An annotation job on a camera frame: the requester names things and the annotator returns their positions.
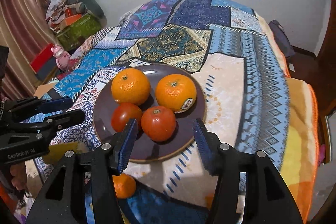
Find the purple bag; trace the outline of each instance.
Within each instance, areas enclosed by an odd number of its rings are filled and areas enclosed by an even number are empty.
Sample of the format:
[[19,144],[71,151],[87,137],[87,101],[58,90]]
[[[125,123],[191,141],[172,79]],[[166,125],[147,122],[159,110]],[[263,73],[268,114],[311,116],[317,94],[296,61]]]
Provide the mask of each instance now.
[[277,43],[279,49],[282,51],[286,59],[293,56],[295,52],[280,23],[276,20],[272,20],[268,25],[274,34],[275,42]]

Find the patterned bedspread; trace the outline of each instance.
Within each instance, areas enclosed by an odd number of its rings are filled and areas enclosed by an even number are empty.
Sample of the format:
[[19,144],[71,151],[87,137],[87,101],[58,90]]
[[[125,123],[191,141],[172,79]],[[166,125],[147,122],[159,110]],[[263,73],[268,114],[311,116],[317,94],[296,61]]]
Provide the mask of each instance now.
[[[248,153],[264,150],[281,173],[283,166],[310,164],[305,177],[314,182],[313,130],[300,157],[286,157],[292,152],[286,61],[265,20],[251,8],[229,0],[152,0],[126,13],[119,26],[97,32],[76,54],[81,62],[54,89],[72,97],[71,109],[82,108],[86,119],[59,131],[53,143],[79,140],[90,149],[99,146],[92,114],[101,89],[124,68],[159,62],[185,69],[199,82],[207,102],[205,125],[222,142]],[[312,112],[312,102],[306,105],[304,111]],[[45,180],[52,167],[41,158],[35,163]],[[136,194],[120,203],[131,223],[204,223],[205,196],[214,192],[217,178],[203,169],[195,143],[164,162],[129,163],[125,172],[139,182]],[[242,174],[238,213],[244,190]],[[293,196],[298,202],[303,193]],[[303,218],[309,206],[310,200],[303,202]]]

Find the brown curtain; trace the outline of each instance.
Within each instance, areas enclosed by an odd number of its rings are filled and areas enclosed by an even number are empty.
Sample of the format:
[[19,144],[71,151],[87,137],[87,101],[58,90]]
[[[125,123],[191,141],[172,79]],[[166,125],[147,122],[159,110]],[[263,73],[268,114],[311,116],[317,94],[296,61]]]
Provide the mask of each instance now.
[[2,93],[10,99],[32,96],[37,83],[30,62],[56,43],[45,21],[50,0],[0,0],[0,45],[9,47]]

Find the red tomato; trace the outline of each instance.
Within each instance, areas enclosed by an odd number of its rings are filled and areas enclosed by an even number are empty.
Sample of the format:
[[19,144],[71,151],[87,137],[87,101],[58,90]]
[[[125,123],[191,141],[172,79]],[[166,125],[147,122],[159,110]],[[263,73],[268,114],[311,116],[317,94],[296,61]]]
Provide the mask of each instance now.
[[143,113],[141,127],[153,141],[166,141],[173,135],[176,127],[174,112],[164,106],[151,107]]
[[134,118],[141,128],[141,109],[131,103],[121,103],[113,112],[111,125],[116,132],[122,132],[129,119]]

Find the screw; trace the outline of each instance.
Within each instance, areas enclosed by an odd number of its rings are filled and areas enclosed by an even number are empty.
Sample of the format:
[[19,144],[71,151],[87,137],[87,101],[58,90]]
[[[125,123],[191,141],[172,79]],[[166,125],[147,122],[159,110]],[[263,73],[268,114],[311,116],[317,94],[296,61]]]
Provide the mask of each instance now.
[[104,144],[101,146],[101,148],[102,148],[103,150],[108,150],[108,149],[111,148],[111,145],[110,145],[109,143],[104,143]]
[[74,155],[74,152],[73,152],[72,150],[69,150],[69,151],[65,152],[65,156],[66,156],[67,158],[70,158],[70,157],[72,157],[73,155]]
[[230,148],[230,146],[227,143],[221,143],[219,147],[223,150],[228,150]]
[[262,150],[259,150],[259,151],[257,152],[257,155],[258,155],[260,158],[265,158],[265,157],[266,157],[266,153],[265,153],[264,151],[262,151]]

